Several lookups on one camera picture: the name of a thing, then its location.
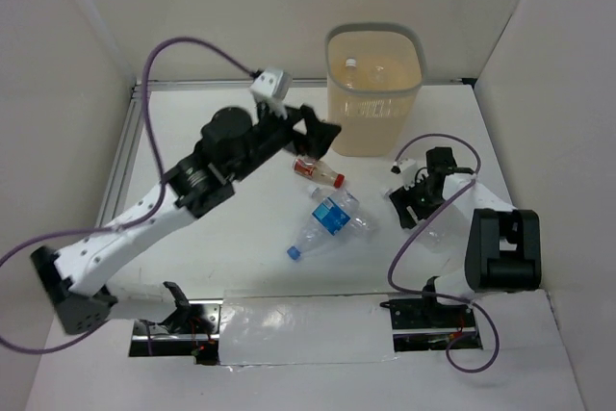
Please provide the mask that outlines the red cap juice bottle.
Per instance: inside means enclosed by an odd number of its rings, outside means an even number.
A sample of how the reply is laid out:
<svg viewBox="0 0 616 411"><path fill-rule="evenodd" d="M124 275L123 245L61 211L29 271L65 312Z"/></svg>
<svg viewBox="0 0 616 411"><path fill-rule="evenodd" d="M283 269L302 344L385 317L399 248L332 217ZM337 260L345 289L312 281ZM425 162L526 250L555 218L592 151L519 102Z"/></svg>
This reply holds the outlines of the red cap juice bottle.
<svg viewBox="0 0 616 411"><path fill-rule="evenodd" d="M346 178L333 170L327 163L306 156L298 156L293 162L293 171L318 184L339 189Z"/></svg>

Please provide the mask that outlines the clear bottle white cap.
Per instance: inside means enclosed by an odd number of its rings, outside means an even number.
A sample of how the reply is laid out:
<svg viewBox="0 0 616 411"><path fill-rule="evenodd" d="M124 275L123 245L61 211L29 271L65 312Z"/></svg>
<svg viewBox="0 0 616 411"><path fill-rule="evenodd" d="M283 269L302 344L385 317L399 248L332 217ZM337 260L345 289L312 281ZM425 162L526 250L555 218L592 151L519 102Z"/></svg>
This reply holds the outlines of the clear bottle white cap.
<svg viewBox="0 0 616 411"><path fill-rule="evenodd" d="M382 195L384 199L391 204L398 217L398 214L389 199L389 194L395 190L397 189L388 189ZM450 205L446 211L440 214L437 218L435 217L435 212L429 218L424 218L413 229L400 228L408 233L412 233L417 231L422 224L426 223L427 227L417 238L417 243L423 245L430 252L444 254L457 247L463 241L465 234L468 232L466 220L453 205Z"/></svg>

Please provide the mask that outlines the blue label water bottle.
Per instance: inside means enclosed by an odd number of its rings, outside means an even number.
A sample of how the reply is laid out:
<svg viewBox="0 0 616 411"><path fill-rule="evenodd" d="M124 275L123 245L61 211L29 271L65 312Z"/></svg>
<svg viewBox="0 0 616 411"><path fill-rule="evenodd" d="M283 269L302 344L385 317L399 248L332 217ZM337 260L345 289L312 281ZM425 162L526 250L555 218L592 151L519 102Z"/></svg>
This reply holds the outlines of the blue label water bottle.
<svg viewBox="0 0 616 411"><path fill-rule="evenodd" d="M348 230L359 211L358 199L346 189L314 187L309 196L316 206L287 249L287 255L294 261Z"/></svg>

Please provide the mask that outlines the clear bottle front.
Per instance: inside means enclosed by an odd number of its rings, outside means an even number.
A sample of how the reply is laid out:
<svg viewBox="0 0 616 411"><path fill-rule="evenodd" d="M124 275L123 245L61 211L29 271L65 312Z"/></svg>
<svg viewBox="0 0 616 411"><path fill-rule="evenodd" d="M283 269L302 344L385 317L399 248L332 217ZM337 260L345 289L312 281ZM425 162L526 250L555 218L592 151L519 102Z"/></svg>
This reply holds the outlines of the clear bottle front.
<svg viewBox="0 0 616 411"><path fill-rule="evenodd" d="M355 58L347 58L342 79L347 89L362 90L366 86L365 69Z"/></svg>

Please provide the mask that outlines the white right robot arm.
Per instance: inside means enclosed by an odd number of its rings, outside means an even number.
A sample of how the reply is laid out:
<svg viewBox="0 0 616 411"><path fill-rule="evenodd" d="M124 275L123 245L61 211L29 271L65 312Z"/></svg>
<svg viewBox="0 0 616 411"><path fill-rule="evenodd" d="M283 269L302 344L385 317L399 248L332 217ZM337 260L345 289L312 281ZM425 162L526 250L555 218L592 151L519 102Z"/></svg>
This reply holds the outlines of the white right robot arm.
<svg viewBox="0 0 616 411"><path fill-rule="evenodd" d="M491 293L535 291L542 280L540 220L518 209L478 182L478 167L462 167L452 149L425 153L422 164L403 160L402 186L391 194L400 225L424 225L437 235L458 232L466 240L460 268L431 277L420 314L431 326L443 325L453 304Z"/></svg>

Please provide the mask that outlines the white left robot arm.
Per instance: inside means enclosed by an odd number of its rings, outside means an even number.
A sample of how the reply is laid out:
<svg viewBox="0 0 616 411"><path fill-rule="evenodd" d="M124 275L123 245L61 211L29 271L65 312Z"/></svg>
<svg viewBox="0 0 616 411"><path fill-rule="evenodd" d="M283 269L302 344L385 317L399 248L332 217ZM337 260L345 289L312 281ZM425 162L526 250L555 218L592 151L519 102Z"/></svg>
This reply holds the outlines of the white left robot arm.
<svg viewBox="0 0 616 411"><path fill-rule="evenodd" d="M149 321L177 333L201 316L174 282L130 290L114 289L109 281L150 246L231 198L234 182L279 151L319 159L342 131L319 120L308 105L288 108L285 116L264 102L256 108L255 116L240 107L218 110L202 127L193 152L104 231L59 250L42 246L32 253L66 334L86 334L112 319Z"/></svg>

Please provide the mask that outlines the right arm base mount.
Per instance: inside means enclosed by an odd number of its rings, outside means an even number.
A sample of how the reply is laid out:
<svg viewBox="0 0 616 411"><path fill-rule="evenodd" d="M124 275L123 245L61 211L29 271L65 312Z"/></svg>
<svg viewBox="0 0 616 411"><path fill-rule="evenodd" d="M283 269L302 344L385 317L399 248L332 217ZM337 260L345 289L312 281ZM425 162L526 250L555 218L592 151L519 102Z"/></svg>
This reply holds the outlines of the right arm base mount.
<svg viewBox="0 0 616 411"><path fill-rule="evenodd" d="M395 352L482 349L475 316L464 305L442 305L432 298L392 298L379 307L389 313Z"/></svg>

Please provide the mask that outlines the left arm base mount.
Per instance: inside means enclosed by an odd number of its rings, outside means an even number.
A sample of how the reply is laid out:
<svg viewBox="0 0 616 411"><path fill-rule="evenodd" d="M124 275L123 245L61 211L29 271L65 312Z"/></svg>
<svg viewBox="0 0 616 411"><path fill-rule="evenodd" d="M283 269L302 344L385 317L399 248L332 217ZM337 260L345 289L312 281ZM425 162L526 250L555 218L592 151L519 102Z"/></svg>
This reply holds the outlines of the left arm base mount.
<svg viewBox="0 0 616 411"><path fill-rule="evenodd" d="M222 300L189 300L176 283L165 282L174 311L160 322L137 320L129 356L191 357L196 365L219 364L218 343Z"/></svg>

